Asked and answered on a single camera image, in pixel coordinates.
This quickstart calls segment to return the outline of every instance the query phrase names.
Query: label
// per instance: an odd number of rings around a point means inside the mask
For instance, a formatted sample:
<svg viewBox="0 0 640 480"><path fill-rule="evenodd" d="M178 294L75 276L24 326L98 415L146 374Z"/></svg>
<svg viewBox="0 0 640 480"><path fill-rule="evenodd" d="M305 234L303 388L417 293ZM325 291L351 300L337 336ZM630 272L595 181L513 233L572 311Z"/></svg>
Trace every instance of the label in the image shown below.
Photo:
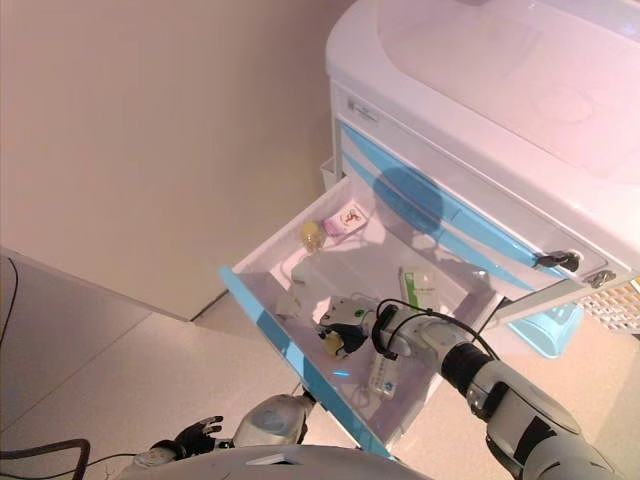
<svg viewBox="0 0 640 480"><path fill-rule="evenodd" d="M438 310L439 300L432 268L403 267L400 269L402 299L418 308Z"/></svg>
<svg viewBox="0 0 640 480"><path fill-rule="evenodd" d="M368 122L378 123L378 112L367 107L366 105L356 102L352 98L349 98L347 99L347 107L349 108L349 110L357 113L358 115L360 115L360 117L364 118Z"/></svg>
<svg viewBox="0 0 640 480"><path fill-rule="evenodd" d="M352 201L334 216L323 220L322 226L327 235L345 237L363 227L367 220L360 207Z"/></svg>
<svg viewBox="0 0 640 480"><path fill-rule="evenodd" d="M392 399L396 394L400 381L400 362L402 357L389 360L379 353L374 354L371 373L369 374L369 390L383 399Z"/></svg>

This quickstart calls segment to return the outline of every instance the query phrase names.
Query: black cable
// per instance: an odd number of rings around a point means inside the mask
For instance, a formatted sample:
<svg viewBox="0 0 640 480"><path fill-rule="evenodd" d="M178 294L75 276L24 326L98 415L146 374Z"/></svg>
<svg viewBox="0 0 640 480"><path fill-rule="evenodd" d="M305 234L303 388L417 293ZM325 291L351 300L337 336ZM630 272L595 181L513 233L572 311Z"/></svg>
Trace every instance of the black cable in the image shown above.
<svg viewBox="0 0 640 480"><path fill-rule="evenodd" d="M0 350L2 349L2 344L4 343L4 335L7 332L7 325L9 325L11 312L13 312L13 304L16 301L16 294L18 293L18 281L19 281L18 269L16 268L16 264L13 263L13 260L11 260L11 257L7 257L7 260L9 260L9 263L13 267L13 274L16 277L16 285L13 288L13 294L11 295L11 303L9 303L9 311L7 312L7 319L4 321L4 325L2 326L2 336L0 337Z"/></svg>
<svg viewBox="0 0 640 480"><path fill-rule="evenodd" d="M74 472L72 480L82 480L82 477L84 477L84 472L87 469L87 463L89 462L89 451L91 450L91 444L84 438L74 438L73 440L50 443L48 445L27 448L25 450L0 452L0 459L17 460L19 458L36 457L47 453L58 452L60 450L68 450L70 448L80 449L80 456L78 457L76 468L71 470L71 472Z"/></svg>
<svg viewBox="0 0 640 480"><path fill-rule="evenodd" d="M416 318L416 317L420 317L420 316L430 316L430 317L436 317L436 318L440 318L441 320L445 320L446 322L449 322L453 325L455 325L456 327L464 330L465 332L473 335L474 340L478 340L478 342L480 342L480 345L483 346L483 348L487 351L487 353L493 357L495 360L500 360L500 357L496 354L496 352L493 350L493 348L491 348L491 345L489 345L484 338L482 338L482 336L479 334L479 332L476 332L473 328L471 328L469 325L462 323L460 320L457 320L453 317L450 317L448 315L444 315L442 313L439 312L434 312L432 309L424 309L424 308L419 308L416 307L414 305L411 305L408 302L405 302L403 300L398 300L396 298L385 298L384 300L382 300L379 304L378 307L376 308L376 318L378 318L380 316L380 309L382 308L382 305L384 305L385 303L399 303L400 305L404 305L405 307L409 307L413 310L417 310L419 312L422 312L419 315L413 315L409 318L404 319L400 325L398 327L396 327L396 329L392 332L391 337L389 338L389 342L387 343L387 348L389 348L389 346L391 345L391 340L393 340L393 337L395 336L395 334L397 333L397 331L400 329L401 326L403 326L404 324L406 324L406 322L408 322L410 319Z"/></svg>
<svg viewBox="0 0 640 480"><path fill-rule="evenodd" d="M90 467L91 465L95 465L96 463L100 463L100 462L104 462L105 460L109 460L111 458L116 458L116 457L135 457L137 454L136 453L116 453L115 455L109 455L107 457L102 457L99 458L98 460L94 460L93 462L89 462L87 463L87 467ZM69 470L67 472L62 472L62 473L57 473L55 475L50 475L48 477L22 477L20 475L13 475L12 473L5 473L5 472L0 472L0 476L3 477L9 477L9 478L17 478L18 480L49 480L51 478L58 478L58 477L62 477L64 475L68 475L70 473L75 472L75 468L73 470Z"/></svg>
<svg viewBox="0 0 640 480"><path fill-rule="evenodd" d="M489 322L491 321L491 319L493 318L493 314L489 315L489 318L487 318L482 325L480 325L480 328L478 330L476 330L476 334L473 336L473 340L471 340L471 343L475 342L476 340L478 340L478 337L480 336L480 334L484 331L484 329L486 328L487 325L489 325Z"/></svg>

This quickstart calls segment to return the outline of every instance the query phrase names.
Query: drawer lock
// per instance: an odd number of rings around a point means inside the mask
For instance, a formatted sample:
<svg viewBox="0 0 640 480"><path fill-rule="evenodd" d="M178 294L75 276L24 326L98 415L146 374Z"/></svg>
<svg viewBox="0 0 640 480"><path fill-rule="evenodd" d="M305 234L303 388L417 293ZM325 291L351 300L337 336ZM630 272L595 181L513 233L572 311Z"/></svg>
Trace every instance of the drawer lock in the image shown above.
<svg viewBox="0 0 640 480"><path fill-rule="evenodd" d="M611 270L601 270L595 275L587 278L587 282L589 282L591 288L600 288L602 285L613 280L614 278L616 278L616 274Z"/></svg>

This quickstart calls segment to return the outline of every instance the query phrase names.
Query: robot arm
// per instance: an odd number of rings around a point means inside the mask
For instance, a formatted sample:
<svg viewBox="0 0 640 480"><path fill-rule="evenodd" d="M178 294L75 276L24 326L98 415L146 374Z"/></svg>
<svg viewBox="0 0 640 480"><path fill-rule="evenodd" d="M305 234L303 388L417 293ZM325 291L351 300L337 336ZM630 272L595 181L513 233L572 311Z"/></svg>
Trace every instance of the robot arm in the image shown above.
<svg viewBox="0 0 640 480"><path fill-rule="evenodd" d="M507 364L470 343L464 331L436 316L389 305L380 314L356 315L349 299L333 299L319 334L348 354L371 337L389 360L414 356L437 371L487 423L494 457L521 480L614 479L620 473L582 437L564 407Z"/></svg>

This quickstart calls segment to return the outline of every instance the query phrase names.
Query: small bottle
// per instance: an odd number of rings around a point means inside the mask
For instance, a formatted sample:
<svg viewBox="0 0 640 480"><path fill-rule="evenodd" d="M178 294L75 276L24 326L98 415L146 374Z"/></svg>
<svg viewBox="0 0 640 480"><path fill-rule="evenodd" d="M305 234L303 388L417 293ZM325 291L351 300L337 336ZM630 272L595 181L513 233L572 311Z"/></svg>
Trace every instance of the small bottle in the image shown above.
<svg viewBox="0 0 640 480"><path fill-rule="evenodd" d="M326 238L327 234L316 222L305 222L300 229L300 240L309 253L320 250Z"/></svg>

